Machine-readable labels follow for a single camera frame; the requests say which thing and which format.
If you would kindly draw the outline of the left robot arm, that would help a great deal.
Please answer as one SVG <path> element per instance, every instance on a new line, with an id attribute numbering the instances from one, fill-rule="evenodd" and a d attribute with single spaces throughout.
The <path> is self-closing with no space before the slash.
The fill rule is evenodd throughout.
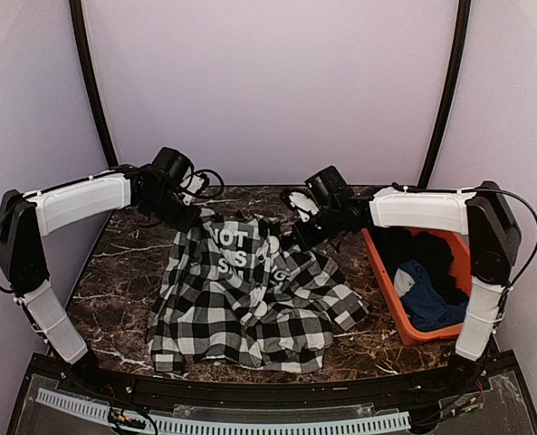
<path id="1" fill-rule="evenodd" d="M 0 205 L 0 269 L 34 331 L 72 366 L 72 382 L 87 395 L 106 387 L 105 373 L 53 290 L 43 239 L 101 213 L 133 206 L 144 216 L 187 231 L 200 210 L 194 199 L 209 185 L 178 150 L 161 149 L 141 167 L 119 165 L 56 187 L 3 195 Z"/>

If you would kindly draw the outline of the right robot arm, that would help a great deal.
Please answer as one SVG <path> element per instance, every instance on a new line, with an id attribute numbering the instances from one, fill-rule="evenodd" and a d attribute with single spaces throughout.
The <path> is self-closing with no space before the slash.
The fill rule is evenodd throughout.
<path id="1" fill-rule="evenodd" d="M 471 293 L 455 344 L 455 352 L 462 358 L 440 374 L 441 386 L 450 393 L 461 392 L 474 380 L 472 362 L 484 354 L 519 278 L 513 267 L 522 232 L 509 198 L 522 200 L 492 181 L 459 189 L 392 183 L 367 186 L 355 193 L 333 166 L 306 179 L 303 190 L 282 194 L 283 203 L 300 216 L 292 226 L 292 239 L 303 251 L 339 234 L 374 227 L 440 230 L 468 237 Z"/>

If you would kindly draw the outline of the black white plaid shirt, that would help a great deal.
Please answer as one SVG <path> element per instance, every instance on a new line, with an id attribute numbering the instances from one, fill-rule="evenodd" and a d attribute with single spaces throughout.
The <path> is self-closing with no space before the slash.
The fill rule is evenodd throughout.
<path id="1" fill-rule="evenodd" d="M 269 236 L 280 241 L 274 255 Z M 147 347 L 159 373 L 203 361 L 316 372 L 335 331 L 349 331 L 368 314 L 336 262 L 286 244 L 277 220 L 206 209 L 174 239 Z"/>

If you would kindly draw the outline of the white brooch back piece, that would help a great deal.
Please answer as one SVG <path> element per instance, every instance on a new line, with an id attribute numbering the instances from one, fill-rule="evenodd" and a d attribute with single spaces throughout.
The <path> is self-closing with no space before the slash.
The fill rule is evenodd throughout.
<path id="1" fill-rule="evenodd" d="M 276 254 L 280 249 L 280 241 L 278 237 L 276 236 L 269 236 L 268 237 L 268 243 L 269 243 L 269 252 L 271 255 Z"/>

